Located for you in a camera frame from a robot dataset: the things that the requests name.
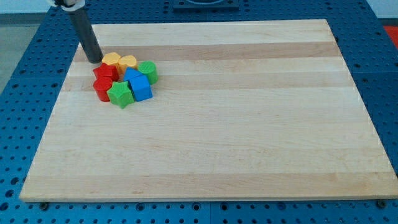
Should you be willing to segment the white rod mount collar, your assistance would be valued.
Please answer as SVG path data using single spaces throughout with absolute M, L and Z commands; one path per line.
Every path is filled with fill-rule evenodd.
M 85 6 L 85 0 L 47 0 L 52 7 L 61 7 L 64 11 L 76 11 Z

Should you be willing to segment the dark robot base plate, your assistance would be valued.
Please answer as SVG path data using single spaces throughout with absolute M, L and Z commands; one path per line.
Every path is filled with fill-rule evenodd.
M 172 0 L 174 11 L 239 9 L 239 0 Z

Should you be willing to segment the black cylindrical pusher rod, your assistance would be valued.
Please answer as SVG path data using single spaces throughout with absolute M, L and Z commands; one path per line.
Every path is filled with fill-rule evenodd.
M 68 12 L 81 47 L 90 63 L 100 63 L 103 53 L 84 6 L 74 5 Z

